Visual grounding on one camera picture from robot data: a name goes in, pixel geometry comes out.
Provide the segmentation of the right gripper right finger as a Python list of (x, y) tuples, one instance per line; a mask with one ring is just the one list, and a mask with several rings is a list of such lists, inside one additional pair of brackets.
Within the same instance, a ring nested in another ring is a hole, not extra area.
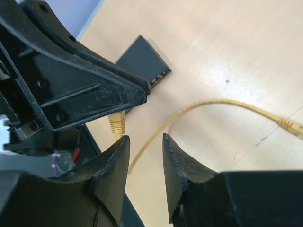
[(300, 227), (301, 170), (216, 172), (163, 134), (169, 221), (176, 227)]

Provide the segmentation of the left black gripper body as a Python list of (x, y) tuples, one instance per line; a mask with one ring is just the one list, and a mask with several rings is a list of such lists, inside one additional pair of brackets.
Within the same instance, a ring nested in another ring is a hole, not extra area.
[(75, 116), (82, 82), (68, 67), (31, 54), (24, 59), (0, 49), (0, 109), (9, 118), (10, 142), (5, 150), (45, 156), (55, 150), (79, 152)]

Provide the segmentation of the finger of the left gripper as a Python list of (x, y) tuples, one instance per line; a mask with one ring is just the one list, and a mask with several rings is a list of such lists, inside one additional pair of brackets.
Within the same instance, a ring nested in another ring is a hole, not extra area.
[(151, 93), (151, 86), (147, 80), (108, 61), (78, 42), (59, 21), (48, 3), (25, 0), (19, 5), (35, 26), (62, 49), (141, 86), (148, 95)]
[(144, 104), (147, 82), (52, 42), (27, 17), (0, 18), (0, 111), (14, 129), (61, 131)]

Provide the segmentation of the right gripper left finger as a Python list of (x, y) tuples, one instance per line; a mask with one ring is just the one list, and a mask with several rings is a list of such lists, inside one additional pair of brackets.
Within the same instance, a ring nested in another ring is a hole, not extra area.
[(0, 174), (3, 227), (118, 227), (130, 157), (123, 136), (103, 153), (59, 177)]

